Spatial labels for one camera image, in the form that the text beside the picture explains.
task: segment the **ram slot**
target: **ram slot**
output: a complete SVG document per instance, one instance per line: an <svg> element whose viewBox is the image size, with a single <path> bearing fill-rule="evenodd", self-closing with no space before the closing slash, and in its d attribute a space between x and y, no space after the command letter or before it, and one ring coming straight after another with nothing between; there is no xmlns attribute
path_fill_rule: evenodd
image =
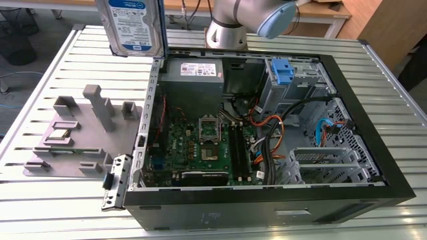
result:
<svg viewBox="0 0 427 240"><path fill-rule="evenodd" d="M229 126L233 176L235 180L250 177L246 138L242 126Z"/></svg>
<svg viewBox="0 0 427 240"><path fill-rule="evenodd" d="M235 180L242 177L242 168L239 161L239 148L237 141L237 126L229 126L229 147L231 153L231 169L233 169L233 178Z"/></svg>
<svg viewBox="0 0 427 240"><path fill-rule="evenodd" d="M247 180L250 177L250 164L247 159L247 145L246 145L246 137L243 135L243 127L238 126L235 128L237 133L237 145L238 145L238 153L239 153L239 164L241 164L241 175L243 180Z"/></svg>

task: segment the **blue hard drive label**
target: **blue hard drive label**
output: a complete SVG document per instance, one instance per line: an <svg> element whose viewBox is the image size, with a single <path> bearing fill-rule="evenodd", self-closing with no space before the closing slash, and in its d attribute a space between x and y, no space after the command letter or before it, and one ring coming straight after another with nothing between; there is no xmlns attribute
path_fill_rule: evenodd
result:
<svg viewBox="0 0 427 240"><path fill-rule="evenodd" d="M143 1L110 0L110 10L121 44L134 51L153 48L150 27L145 22L147 6Z"/></svg>

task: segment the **slotted metal table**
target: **slotted metal table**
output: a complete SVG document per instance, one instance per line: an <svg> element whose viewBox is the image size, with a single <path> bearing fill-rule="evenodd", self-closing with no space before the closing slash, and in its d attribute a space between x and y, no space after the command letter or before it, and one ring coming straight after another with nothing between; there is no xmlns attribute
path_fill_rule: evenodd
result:
<svg viewBox="0 0 427 240"><path fill-rule="evenodd" d="M173 47L205 47L203 31L167 34ZM0 144L0 239L427 239L427 117L371 47L355 40L266 40L253 34L247 44L255 51L334 56L417 198L342 224L146 232L127 211L102 212L99 179L25 176L23 164L55 115L58 96L89 103L83 89L97 84L113 104L145 106L153 59L113 56L105 28L86 26L71 31Z"/></svg>

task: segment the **motherboard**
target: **motherboard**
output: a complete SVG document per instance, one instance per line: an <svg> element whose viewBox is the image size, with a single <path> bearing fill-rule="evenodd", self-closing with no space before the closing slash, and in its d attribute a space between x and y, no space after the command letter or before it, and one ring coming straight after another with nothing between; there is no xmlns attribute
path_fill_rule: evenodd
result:
<svg viewBox="0 0 427 240"><path fill-rule="evenodd" d="M166 154L150 158L157 187L258 185L250 161L255 129L219 120L170 124Z"/></svg>

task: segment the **green circuit board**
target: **green circuit board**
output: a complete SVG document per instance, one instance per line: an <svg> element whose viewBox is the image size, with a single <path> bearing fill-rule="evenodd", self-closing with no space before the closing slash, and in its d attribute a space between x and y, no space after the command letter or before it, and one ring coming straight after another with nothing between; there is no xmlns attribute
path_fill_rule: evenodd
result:
<svg viewBox="0 0 427 240"><path fill-rule="evenodd" d="M203 126L207 135L215 134L215 128ZM245 141L250 143L250 138L255 136L255 130L251 126L243 128ZM230 176L229 185L242 186L254 185L255 177L235 180L233 176L233 159L230 150L229 124L221 128L221 142L199 142L199 123L173 123L169 129L167 153L158 169L157 183L159 187L171 186L171 173L174 171L206 171L227 172Z"/></svg>

